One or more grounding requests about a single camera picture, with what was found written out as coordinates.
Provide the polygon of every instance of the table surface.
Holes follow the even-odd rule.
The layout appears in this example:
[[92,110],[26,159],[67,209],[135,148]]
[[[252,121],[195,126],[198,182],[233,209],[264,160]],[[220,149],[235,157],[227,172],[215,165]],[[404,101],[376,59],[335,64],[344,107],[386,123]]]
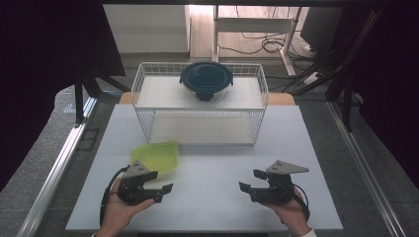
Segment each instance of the table surface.
[[[288,95],[273,94],[278,98]],[[132,105],[117,105],[91,167],[67,230],[99,228],[99,202],[113,173],[129,161],[130,150],[146,144]],[[275,213],[239,190],[238,182],[267,187],[253,177],[277,159],[307,167],[292,175],[307,192],[315,229],[340,229],[342,225],[297,106],[268,107],[254,146],[180,146],[180,161],[168,177],[148,184],[161,188],[174,184],[162,203],[137,215],[128,231],[146,232],[272,232],[284,230]]]

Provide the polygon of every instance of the black curtain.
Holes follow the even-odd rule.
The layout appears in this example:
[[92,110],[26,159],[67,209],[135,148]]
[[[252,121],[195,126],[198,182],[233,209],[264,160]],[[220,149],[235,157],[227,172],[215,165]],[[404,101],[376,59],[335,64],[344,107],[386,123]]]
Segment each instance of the black curtain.
[[125,76],[102,4],[74,2],[0,1],[1,189],[46,125],[57,92],[95,73]]
[[419,11],[390,1],[356,58],[361,114],[419,187]]

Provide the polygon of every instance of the black cable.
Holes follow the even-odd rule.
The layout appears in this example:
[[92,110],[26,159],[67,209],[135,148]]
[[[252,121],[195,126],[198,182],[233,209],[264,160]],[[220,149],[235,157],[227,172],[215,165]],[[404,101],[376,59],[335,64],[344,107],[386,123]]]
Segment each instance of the black cable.
[[101,212],[100,212],[100,216],[99,216],[99,224],[102,226],[102,222],[104,220],[104,216],[105,216],[105,209],[106,209],[106,204],[108,202],[109,199],[109,195],[112,195],[113,193],[111,193],[111,187],[112,184],[114,183],[115,179],[117,178],[117,176],[122,173],[125,172],[127,169],[129,168],[129,165],[121,168],[120,170],[117,171],[116,174],[114,174],[114,176],[111,178],[111,181],[108,184],[108,187],[105,189],[104,191],[104,196],[102,197],[102,202],[101,202]]
[[301,207],[302,207],[302,212],[304,213],[305,219],[308,221],[308,219],[310,218],[310,210],[308,209],[308,198],[307,198],[307,194],[305,193],[305,191],[298,185],[293,184],[295,187],[299,188],[302,193],[304,194],[305,197],[305,201],[307,203],[305,203],[299,196],[297,196],[295,193],[293,193],[293,198],[296,200],[296,202],[298,202]]

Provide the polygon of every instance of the metal rail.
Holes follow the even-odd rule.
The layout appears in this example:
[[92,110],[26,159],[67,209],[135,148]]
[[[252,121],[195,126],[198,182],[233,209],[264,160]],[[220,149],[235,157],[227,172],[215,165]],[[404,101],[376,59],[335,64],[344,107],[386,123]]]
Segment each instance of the metal rail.
[[327,102],[327,106],[332,113],[336,124],[339,127],[339,130],[342,133],[342,136],[352,154],[352,157],[354,158],[355,163],[358,166],[361,175],[363,176],[367,188],[369,189],[373,200],[377,205],[378,211],[381,214],[382,219],[384,220],[391,236],[406,236],[396,213],[394,212],[390,202],[379,186],[378,181],[376,180],[373,171],[370,169],[367,159],[358,146],[355,137],[351,132],[347,131],[345,124],[340,120],[342,115],[336,102]]
[[71,155],[75,150],[77,142],[79,141],[83,131],[86,127],[86,122],[95,108],[97,100],[89,98],[84,106],[84,119],[79,126],[73,127],[67,140],[64,143],[58,157],[49,172],[46,181],[43,183],[42,189],[37,196],[34,204],[31,207],[24,223],[17,236],[30,237],[34,236],[37,232],[38,227],[42,221],[43,215],[48,208],[49,202],[51,201],[56,188],[59,185],[62,175],[64,174],[65,168],[70,161]]

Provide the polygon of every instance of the cable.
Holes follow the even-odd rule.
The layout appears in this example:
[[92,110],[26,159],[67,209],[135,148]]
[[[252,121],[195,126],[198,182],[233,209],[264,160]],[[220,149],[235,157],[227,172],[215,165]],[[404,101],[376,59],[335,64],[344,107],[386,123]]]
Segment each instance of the cable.
[[102,202],[101,202],[101,212],[100,212],[100,217],[99,217],[99,224],[101,226],[102,226],[102,222],[104,220],[105,209],[106,209],[106,204],[108,203],[109,195],[113,194],[113,193],[111,193],[112,184],[114,183],[117,176],[120,173],[125,172],[128,168],[129,168],[129,165],[124,167],[124,168],[121,168],[120,170],[118,170],[117,173],[114,174],[114,176],[111,178],[111,181],[109,182],[108,187],[104,191],[104,196],[102,197]]

